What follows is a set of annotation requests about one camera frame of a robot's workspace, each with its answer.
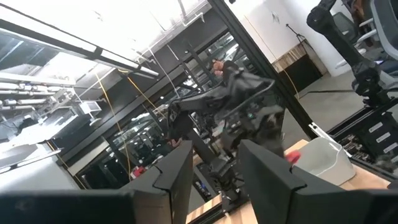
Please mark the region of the wood top black counter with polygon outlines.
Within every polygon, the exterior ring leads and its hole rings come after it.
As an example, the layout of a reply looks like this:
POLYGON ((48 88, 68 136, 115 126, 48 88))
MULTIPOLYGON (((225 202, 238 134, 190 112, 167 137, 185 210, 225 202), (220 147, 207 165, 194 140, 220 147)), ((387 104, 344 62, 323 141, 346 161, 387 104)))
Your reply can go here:
POLYGON ((328 70, 319 56, 306 42, 299 43, 272 62, 291 94, 297 94, 322 78, 328 70))

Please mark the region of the computer tower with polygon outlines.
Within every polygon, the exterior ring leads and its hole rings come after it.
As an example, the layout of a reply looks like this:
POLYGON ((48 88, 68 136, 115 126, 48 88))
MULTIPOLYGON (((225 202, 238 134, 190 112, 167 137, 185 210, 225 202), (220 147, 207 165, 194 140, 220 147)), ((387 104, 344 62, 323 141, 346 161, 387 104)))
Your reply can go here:
POLYGON ((204 163, 193 166, 193 186, 205 202, 219 195, 210 177, 210 169, 204 163))

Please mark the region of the red box on desk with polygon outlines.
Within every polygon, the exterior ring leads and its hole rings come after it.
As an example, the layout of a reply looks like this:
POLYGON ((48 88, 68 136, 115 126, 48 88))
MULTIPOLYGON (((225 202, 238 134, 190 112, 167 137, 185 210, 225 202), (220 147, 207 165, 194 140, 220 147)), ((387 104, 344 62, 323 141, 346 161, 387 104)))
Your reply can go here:
POLYGON ((142 175, 147 169, 143 166, 135 166, 132 171, 130 172, 130 176, 133 179, 136 179, 140 175, 142 175))

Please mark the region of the grey plastic bin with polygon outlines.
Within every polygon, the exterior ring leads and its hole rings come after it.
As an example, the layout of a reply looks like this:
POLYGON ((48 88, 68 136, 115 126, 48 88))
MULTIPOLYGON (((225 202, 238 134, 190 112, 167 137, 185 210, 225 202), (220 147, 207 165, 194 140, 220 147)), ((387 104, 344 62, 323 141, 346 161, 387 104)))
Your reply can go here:
POLYGON ((316 138, 299 152, 301 157, 295 166, 331 184, 341 185, 356 175, 346 151, 329 139, 316 138))

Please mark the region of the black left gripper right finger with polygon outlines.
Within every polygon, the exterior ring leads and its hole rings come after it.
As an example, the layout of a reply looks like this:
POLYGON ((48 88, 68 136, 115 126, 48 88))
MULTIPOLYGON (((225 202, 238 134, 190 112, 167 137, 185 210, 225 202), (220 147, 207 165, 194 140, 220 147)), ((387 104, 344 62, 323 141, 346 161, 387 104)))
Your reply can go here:
POLYGON ((345 190, 244 139, 238 163, 258 224, 398 224, 398 190, 345 190))

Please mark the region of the black labelled drawer cabinet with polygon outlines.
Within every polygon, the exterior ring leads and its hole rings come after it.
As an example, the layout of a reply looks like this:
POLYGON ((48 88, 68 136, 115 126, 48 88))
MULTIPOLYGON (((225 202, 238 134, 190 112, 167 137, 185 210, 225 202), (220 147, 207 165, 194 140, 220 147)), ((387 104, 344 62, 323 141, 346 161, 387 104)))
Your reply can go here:
POLYGON ((398 98, 365 106, 328 131, 353 158, 398 175, 398 98))

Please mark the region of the white frame office chair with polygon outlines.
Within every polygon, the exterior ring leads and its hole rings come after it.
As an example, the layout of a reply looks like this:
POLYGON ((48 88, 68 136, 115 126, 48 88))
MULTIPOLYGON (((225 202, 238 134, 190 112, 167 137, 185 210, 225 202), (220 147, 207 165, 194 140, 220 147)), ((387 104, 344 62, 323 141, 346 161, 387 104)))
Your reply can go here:
POLYGON ((381 70, 398 76, 398 0, 347 0, 351 17, 333 15, 340 32, 364 55, 364 47, 378 45, 382 52, 376 62, 381 70))

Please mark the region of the red plastic box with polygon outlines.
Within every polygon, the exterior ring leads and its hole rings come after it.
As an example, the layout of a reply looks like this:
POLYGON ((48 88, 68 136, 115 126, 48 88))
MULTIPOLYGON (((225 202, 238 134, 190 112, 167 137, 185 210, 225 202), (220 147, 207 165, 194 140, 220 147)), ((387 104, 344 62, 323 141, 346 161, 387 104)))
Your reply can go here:
POLYGON ((291 164, 296 164, 297 161, 301 158, 300 151, 292 151, 285 155, 285 159, 289 161, 291 164))

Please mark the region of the black structural post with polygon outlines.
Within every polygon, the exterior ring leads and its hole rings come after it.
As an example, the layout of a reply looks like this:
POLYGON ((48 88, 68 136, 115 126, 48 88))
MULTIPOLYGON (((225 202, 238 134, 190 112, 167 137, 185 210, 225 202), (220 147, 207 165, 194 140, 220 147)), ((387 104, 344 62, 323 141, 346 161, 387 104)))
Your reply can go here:
POLYGON ((234 37, 239 46, 245 51, 246 55, 255 66, 258 72, 263 75, 269 75, 275 80, 276 93, 284 99, 284 103, 299 124, 303 132, 310 138, 315 139, 317 135, 310 129, 309 124, 312 119, 304 110, 298 99, 292 95, 287 84, 276 72, 267 57, 261 52, 252 37, 233 14, 224 0, 207 0, 212 8, 218 13, 223 22, 227 25, 229 32, 234 37))

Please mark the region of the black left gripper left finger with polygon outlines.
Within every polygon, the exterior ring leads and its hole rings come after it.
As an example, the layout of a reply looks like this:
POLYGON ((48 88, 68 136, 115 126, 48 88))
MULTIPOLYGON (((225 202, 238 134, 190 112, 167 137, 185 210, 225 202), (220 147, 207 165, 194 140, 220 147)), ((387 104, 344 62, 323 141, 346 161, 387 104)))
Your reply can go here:
POLYGON ((0 194, 0 224, 185 224, 193 144, 183 141, 120 189, 0 194))

